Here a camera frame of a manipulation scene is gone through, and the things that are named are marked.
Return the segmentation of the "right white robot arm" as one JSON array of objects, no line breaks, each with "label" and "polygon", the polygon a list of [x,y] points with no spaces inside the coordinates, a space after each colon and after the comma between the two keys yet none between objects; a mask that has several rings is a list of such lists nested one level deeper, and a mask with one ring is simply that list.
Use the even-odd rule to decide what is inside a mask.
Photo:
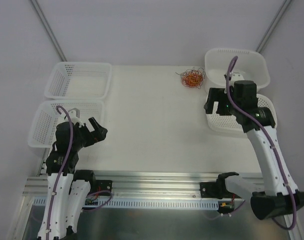
[{"label": "right white robot arm", "polygon": [[304,191],[300,191],[292,179],[281,149],[278,145],[276,122],[267,107],[260,107],[257,86],[253,81],[236,81],[226,88],[211,88],[204,105],[206,114],[234,116],[254,148],[264,180],[264,189],[259,189],[244,180],[236,172],[218,175],[216,182],[206,192],[222,199],[235,194],[249,201],[251,209],[260,220],[276,219],[292,215],[304,207]]}]

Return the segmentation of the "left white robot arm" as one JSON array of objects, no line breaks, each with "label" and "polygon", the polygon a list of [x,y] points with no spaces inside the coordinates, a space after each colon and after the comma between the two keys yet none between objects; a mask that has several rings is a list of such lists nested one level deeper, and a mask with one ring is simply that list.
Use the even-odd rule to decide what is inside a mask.
[{"label": "left white robot arm", "polygon": [[56,127],[55,142],[46,159],[47,199],[39,240],[75,240],[77,225],[86,197],[97,189],[92,170],[76,170],[81,149],[105,140],[107,129],[94,117],[89,118],[90,131],[79,118],[64,121]]}]

